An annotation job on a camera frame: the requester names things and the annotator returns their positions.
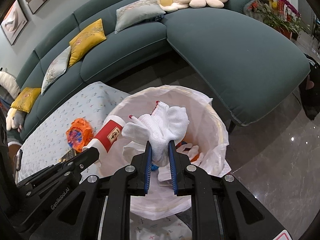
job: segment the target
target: yellow pillow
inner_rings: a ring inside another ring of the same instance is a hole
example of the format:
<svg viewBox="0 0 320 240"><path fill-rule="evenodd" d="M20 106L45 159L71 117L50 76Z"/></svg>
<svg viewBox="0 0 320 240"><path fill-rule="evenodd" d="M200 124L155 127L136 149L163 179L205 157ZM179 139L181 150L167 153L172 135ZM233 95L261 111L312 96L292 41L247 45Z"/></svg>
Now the yellow pillow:
<svg viewBox="0 0 320 240"><path fill-rule="evenodd" d="M25 88L11 104L12 108L30 113L33 104L41 93L41 88Z"/></svg>
<svg viewBox="0 0 320 240"><path fill-rule="evenodd" d="M89 51L89 49L106 39L107 37L104 35L102 19L99 19L84 28L69 42L71 46L69 67L77 63Z"/></svg>

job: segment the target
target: sofa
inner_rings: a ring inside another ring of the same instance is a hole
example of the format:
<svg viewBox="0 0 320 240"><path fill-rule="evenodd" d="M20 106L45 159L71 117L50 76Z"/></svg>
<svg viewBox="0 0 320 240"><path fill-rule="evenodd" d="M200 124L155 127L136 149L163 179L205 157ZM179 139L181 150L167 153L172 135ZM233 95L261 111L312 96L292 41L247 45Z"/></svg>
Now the sofa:
<svg viewBox="0 0 320 240"><path fill-rule="evenodd" d="M274 109L308 75L304 54L287 38L244 12L255 0L229 0L223 9L183 9L161 22L114 34L116 10L137 0L91 0L58 24L32 51L17 76L41 87L50 63L86 26L102 18L107 40L39 95L26 116L22 141L59 106L87 85L119 74L172 49L207 82L221 113L246 126Z"/></svg>

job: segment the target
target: red and white paper cup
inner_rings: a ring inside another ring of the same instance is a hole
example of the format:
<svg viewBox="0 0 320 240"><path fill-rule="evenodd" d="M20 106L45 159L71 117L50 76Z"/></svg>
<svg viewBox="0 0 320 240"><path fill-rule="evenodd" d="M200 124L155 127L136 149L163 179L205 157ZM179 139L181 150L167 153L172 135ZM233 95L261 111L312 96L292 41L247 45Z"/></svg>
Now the red and white paper cup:
<svg viewBox="0 0 320 240"><path fill-rule="evenodd" d="M125 125L125 121L116 115L108 116L103 123L105 125L88 145L82 148L82 151L95 147L98 149L100 156L107 154Z"/></svg>

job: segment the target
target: sofa armrest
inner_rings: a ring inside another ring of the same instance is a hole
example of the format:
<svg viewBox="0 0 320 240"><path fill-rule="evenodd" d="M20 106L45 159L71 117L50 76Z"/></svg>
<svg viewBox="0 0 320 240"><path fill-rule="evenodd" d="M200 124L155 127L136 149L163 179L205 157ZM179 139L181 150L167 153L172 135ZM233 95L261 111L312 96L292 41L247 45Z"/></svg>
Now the sofa armrest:
<svg viewBox="0 0 320 240"><path fill-rule="evenodd" d="M255 0L229 0L224 8L238 13L246 14L245 11Z"/></svg>

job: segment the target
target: metal screw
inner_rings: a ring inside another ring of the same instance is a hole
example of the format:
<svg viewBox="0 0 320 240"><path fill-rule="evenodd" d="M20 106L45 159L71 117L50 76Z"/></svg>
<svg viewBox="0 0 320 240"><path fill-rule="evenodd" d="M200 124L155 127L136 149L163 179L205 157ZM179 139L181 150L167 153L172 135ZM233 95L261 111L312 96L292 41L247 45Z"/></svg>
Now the metal screw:
<svg viewBox="0 0 320 240"><path fill-rule="evenodd" d="M88 182L94 183L97 181L97 176L91 175L87 178Z"/></svg>
<svg viewBox="0 0 320 240"><path fill-rule="evenodd" d="M235 180L235 177L230 174L227 174L226 176L224 176L224 179L228 182L233 182Z"/></svg>
<svg viewBox="0 0 320 240"><path fill-rule="evenodd" d="M133 172L135 170L135 167L132 165L126 166L125 171L127 172Z"/></svg>
<svg viewBox="0 0 320 240"><path fill-rule="evenodd" d="M188 165L188 166L187 166L187 170L188 170L188 171L195 171L196 169L197 169L197 167L194 166L194 165Z"/></svg>

